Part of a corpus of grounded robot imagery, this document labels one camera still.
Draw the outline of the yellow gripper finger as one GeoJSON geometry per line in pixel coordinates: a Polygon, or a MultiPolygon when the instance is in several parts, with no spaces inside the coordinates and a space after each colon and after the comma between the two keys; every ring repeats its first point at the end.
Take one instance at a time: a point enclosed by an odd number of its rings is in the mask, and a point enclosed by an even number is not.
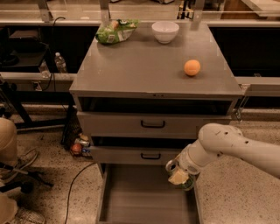
{"type": "Polygon", "coordinates": [[[168,181],[175,186],[184,184],[189,179],[189,175],[182,170],[175,170],[171,173],[168,181]]]}

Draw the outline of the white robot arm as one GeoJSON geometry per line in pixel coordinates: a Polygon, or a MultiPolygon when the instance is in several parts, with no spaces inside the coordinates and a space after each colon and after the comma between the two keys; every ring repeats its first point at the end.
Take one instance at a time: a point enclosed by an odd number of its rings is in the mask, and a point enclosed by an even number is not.
{"type": "Polygon", "coordinates": [[[202,168],[221,156],[239,158],[250,165],[280,178],[280,146],[246,138],[231,125],[209,123],[204,125],[194,143],[188,144],[165,169],[168,181],[183,185],[198,175],[202,168]]]}

